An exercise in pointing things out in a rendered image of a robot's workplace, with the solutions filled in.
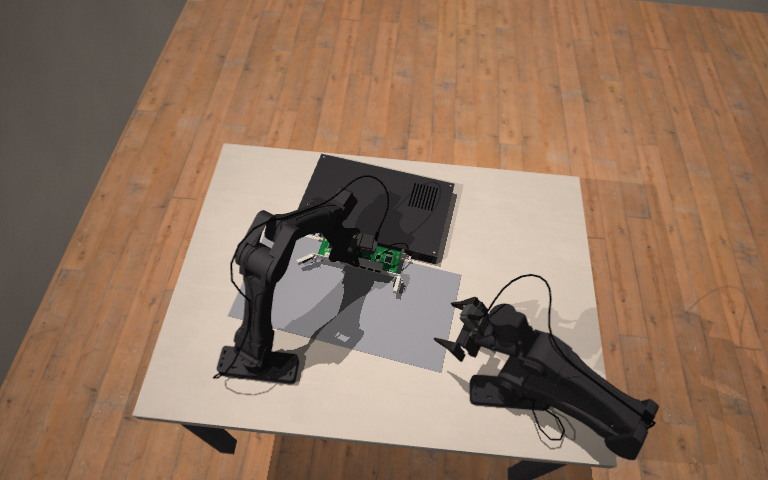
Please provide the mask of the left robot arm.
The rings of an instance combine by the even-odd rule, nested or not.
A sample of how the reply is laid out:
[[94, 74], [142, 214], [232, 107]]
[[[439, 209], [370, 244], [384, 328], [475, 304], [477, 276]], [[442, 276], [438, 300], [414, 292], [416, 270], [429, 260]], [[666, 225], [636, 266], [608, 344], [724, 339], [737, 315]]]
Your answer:
[[[273, 215], [262, 210], [256, 215], [246, 235], [252, 228], [269, 219], [286, 217], [325, 201], [316, 197], [310, 199], [305, 207], [285, 214]], [[250, 314], [249, 304], [245, 299], [243, 322], [240, 331], [238, 331], [239, 328], [238, 332], [236, 331], [233, 341], [237, 347], [222, 347], [216, 367], [219, 373], [224, 373], [234, 362], [246, 334], [249, 318], [248, 334], [241, 348], [243, 351], [240, 350], [236, 362], [232, 366], [232, 368], [237, 369], [231, 368], [225, 374], [288, 382], [295, 379], [298, 355], [272, 351], [275, 331], [271, 323], [271, 311], [276, 283], [283, 277], [288, 268], [296, 241], [317, 231], [328, 241], [338, 239], [344, 231], [343, 221], [347, 219], [357, 202], [353, 192], [344, 189], [335, 198], [321, 206], [285, 219], [270, 221], [254, 229], [241, 243], [235, 256], [235, 262], [240, 265], [239, 274], [243, 275], [245, 296], [250, 300]], [[272, 248], [260, 243], [264, 228], [265, 237], [272, 242], [276, 241]], [[276, 240], [277, 237], [278, 240]], [[297, 240], [295, 241], [295, 239]], [[260, 278], [262, 279], [260, 280]], [[240, 359], [246, 365], [246, 369]], [[291, 373], [292, 376], [290, 376]]]

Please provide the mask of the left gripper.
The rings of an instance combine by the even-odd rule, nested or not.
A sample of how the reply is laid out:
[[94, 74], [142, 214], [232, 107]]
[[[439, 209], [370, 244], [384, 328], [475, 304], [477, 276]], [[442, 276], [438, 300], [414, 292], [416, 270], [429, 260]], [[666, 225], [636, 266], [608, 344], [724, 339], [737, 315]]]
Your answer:
[[[349, 234], [347, 234], [347, 231]], [[359, 232], [358, 228], [344, 228], [343, 234], [338, 239], [334, 241], [327, 240], [332, 246], [328, 259], [331, 262], [340, 261], [354, 267], [360, 267], [358, 259], [362, 258], [360, 248], [372, 249], [374, 236], [358, 234]]]

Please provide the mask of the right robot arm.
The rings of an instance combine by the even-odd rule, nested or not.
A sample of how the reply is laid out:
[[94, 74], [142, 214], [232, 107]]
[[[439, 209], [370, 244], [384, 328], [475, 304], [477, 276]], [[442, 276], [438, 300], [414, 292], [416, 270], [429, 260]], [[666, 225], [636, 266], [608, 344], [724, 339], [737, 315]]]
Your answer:
[[509, 358], [498, 376], [471, 377], [473, 403], [532, 408], [535, 399], [534, 408], [552, 406], [605, 438], [605, 445], [616, 455], [628, 460], [637, 458], [652, 424], [641, 413], [654, 420], [659, 409], [656, 402], [640, 401], [620, 391], [552, 334], [571, 362], [563, 358], [550, 333], [533, 330], [526, 315], [510, 304], [494, 306], [489, 320], [495, 332], [496, 351]]

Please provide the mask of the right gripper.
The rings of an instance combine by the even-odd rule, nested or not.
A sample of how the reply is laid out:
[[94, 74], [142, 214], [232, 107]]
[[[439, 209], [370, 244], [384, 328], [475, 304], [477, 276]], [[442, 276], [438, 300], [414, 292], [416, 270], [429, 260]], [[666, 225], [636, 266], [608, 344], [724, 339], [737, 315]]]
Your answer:
[[[451, 303], [453, 307], [458, 308], [460, 310], [463, 310], [464, 306], [466, 306], [467, 304], [475, 305], [475, 308], [471, 315], [481, 317], [488, 310], [484, 305], [484, 303], [479, 301], [477, 297], [471, 297], [463, 301]], [[490, 322], [489, 313], [487, 313], [485, 317], [481, 318], [479, 321], [473, 320], [473, 319], [468, 319], [468, 321], [473, 325], [475, 329], [469, 329], [464, 324], [456, 342], [452, 342], [452, 341], [448, 341], [440, 338], [433, 338], [437, 343], [439, 343], [443, 347], [445, 346], [448, 347], [448, 350], [454, 356], [456, 356], [456, 358], [460, 362], [462, 362], [465, 358], [464, 350], [462, 348], [466, 349], [468, 351], [469, 356], [474, 358], [476, 358], [481, 346], [484, 348], [488, 348], [496, 351], [496, 348], [495, 348], [496, 337], [494, 336], [495, 332], [493, 330], [492, 325], [489, 324]]]

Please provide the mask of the grey flat mat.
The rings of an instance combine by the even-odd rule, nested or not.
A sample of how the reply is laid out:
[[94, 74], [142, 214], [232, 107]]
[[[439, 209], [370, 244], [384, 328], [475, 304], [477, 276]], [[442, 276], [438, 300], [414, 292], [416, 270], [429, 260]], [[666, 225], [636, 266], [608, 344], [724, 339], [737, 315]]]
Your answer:
[[442, 371], [461, 275], [399, 261], [394, 277], [317, 258], [321, 240], [302, 237], [276, 283], [274, 329]]

